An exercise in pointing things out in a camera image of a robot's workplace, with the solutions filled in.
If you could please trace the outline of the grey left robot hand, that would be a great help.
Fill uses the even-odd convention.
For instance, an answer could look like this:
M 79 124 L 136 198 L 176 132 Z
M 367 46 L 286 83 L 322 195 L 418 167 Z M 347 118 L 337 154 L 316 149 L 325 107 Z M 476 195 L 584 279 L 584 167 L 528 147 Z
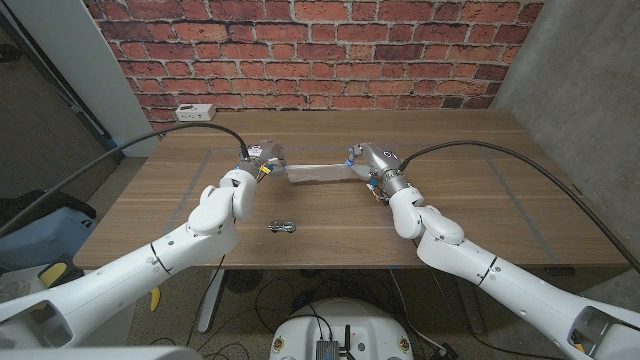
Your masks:
M 279 176 L 286 172 L 287 162 L 281 145 L 263 140 L 258 144 L 247 146 L 248 158 L 239 163 L 241 170 L 258 178 L 261 174 Z

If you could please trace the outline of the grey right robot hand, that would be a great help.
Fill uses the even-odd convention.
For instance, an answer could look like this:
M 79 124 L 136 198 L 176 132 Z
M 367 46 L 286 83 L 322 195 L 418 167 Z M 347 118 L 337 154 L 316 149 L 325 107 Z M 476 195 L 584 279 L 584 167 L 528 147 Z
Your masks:
M 349 152 L 346 165 L 364 181 L 385 176 L 387 173 L 397 173 L 401 165 L 391 150 L 373 143 L 356 144 Z

